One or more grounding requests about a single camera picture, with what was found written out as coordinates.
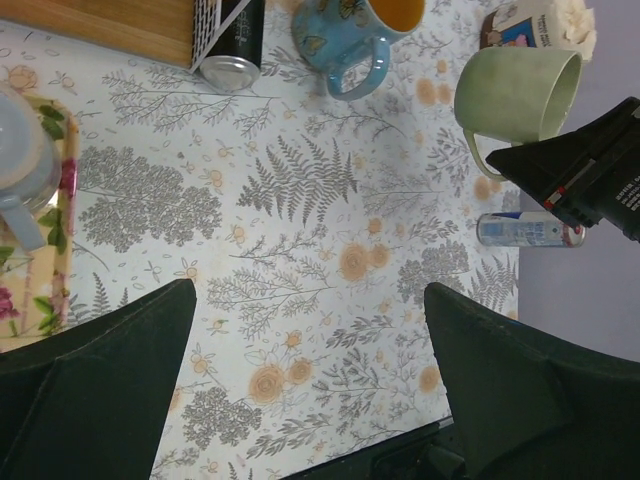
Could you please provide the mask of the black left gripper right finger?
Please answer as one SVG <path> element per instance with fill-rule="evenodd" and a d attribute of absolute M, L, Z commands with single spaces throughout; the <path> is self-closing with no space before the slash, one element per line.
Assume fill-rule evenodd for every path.
<path fill-rule="evenodd" d="M 440 284 L 425 316 L 470 479 L 636 479 L 639 365 Z"/>

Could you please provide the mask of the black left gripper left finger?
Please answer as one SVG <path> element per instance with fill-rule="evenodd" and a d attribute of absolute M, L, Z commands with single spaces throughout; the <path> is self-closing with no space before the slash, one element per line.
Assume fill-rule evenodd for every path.
<path fill-rule="evenodd" d="M 195 307 L 175 280 L 2 354 L 2 478 L 149 478 Z"/>

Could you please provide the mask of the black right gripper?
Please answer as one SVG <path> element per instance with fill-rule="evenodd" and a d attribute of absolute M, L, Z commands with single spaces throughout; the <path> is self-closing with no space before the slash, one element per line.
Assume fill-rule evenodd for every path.
<path fill-rule="evenodd" d="M 639 240 L 639 99 L 549 140 L 495 150 L 489 166 L 569 224 L 605 219 Z"/>

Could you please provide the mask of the light green mug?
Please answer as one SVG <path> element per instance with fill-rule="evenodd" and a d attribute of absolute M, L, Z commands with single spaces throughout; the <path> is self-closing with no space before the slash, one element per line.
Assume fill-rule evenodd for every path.
<path fill-rule="evenodd" d="M 582 56 L 573 50 L 488 47 L 471 56 L 458 80 L 454 116 L 488 178 L 504 182 L 481 157 L 475 137 L 522 145 L 558 135 L 574 103 Z"/>

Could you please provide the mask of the blue butterfly ceramic mug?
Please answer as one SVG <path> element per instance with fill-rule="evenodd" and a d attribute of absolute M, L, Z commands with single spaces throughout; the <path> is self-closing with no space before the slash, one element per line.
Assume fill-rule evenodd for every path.
<path fill-rule="evenodd" d="M 349 102 L 382 84 L 392 45 L 420 26 L 424 11 L 423 0 L 305 1 L 293 15 L 291 30 L 302 58 L 325 76 L 329 95 Z M 345 91 L 344 74 L 367 59 L 367 76 Z"/>

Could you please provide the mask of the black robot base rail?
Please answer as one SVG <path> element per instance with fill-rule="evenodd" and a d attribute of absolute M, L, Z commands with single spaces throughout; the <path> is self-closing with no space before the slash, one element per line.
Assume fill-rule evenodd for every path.
<path fill-rule="evenodd" d="M 465 479 L 467 474 L 461 442 L 448 417 L 289 477 L 440 480 Z"/>

